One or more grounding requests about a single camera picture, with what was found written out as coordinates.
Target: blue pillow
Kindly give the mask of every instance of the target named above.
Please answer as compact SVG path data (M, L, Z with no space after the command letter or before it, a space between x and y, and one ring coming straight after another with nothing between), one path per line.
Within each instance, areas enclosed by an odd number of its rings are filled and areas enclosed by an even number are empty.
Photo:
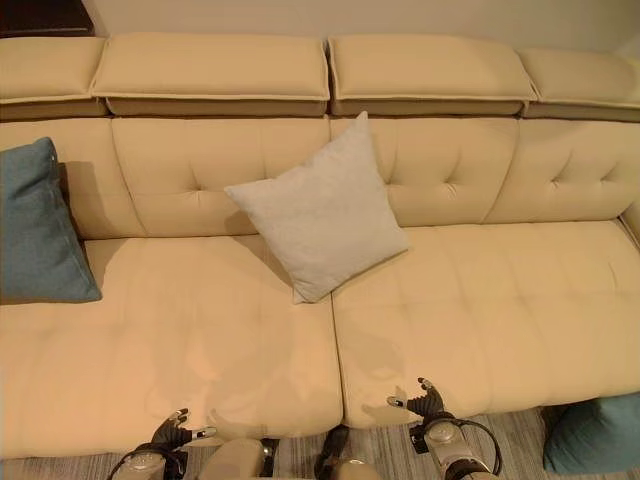
M0 201L3 302L102 298L62 198L50 138L0 152Z
M544 447L544 468L561 474L640 466L640 392L571 405Z

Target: sofa cushion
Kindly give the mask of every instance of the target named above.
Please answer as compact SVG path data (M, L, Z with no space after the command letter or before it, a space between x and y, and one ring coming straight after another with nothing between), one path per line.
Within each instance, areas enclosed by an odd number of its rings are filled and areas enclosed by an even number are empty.
M118 115L321 116L329 99L322 41L276 35L116 35L93 93Z
M493 41L343 35L329 48L337 115L512 115L536 98L518 55Z
M349 123L332 120L331 137ZM507 118L375 118L369 124L389 203L403 227L482 222L518 138L518 121Z
M559 474L640 467L640 393L571 405L544 446L544 468Z
M639 124L519 124L509 173L486 222L606 220L640 196Z
M538 93L525 117L640 121L640 60L549 48L518 53Z
M406 229L333 293L345 421L432 381L460 417L640 390L640 252L616 221Z
M94 37L0 40L0 119L106 114L89 93L103 46Z
M0 150L50 137L62 166L61 187L83 239L140 237L108 118L0 123Z
M51 139L0 152L0 186L0 298L99 300L60 192Z
M225 192L284 265L296 301L316 302L408 248L378 173L367 112L304 164Z
M129 451L178 408L218 437L340 423L331 303L259 236L86 242L101 302L0 306L3 456Z
M329 121L120 118L113 138L147 235L241 235L256 229L224 187L301 164L329 141Z

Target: black cable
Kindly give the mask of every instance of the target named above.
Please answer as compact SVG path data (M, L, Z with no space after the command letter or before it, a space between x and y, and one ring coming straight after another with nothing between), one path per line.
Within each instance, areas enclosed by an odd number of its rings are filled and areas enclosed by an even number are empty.
M495 458L495 461L494 461L494 464L493 464L493 472L492 473L494 475L500 475L500 472L502 471L502 452L500 451L500 445L498 445L498 440L496 440L496 437L493 435L491 430L489 430L487 427L485 427L481 423L474 422L473 420L455 420L455 423L458 426L469 425L471 427L476 427L476 428L479 428L481 430L484 430L485 432L487 432L489 434L489 436L491 437L491 440L493 441L493 446L494 446L495 451L496 451L496 458Z

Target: beige wall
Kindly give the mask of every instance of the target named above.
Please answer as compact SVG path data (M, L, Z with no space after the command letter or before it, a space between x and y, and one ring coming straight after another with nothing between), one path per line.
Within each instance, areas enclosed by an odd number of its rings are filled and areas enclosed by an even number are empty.
M640 0L83 0L98 35L432 32L640 57Z

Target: floor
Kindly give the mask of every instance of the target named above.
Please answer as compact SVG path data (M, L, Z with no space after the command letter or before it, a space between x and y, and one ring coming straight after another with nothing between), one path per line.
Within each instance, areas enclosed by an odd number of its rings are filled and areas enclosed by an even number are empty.
M559 476L542 468L545 421L553 422L557 410L478 416L474 420L489 426L496 435L504 457L500 478L508 480L640 480L640 469L607 475ZM486 463L493 462L493 447L481 431L468 431L468 438ZM324 437L285 439L280 442L275 474L290 478L313 478L313 462ZM199 467L213 449L190 448L186 480L195 480ZM375 466L386 480L436 480L428 455L416 455L406 427L354 430L344 457L358 458ZM0 463L0 480L89 480L106 479L119 460L116 454L71 458L28 458Z

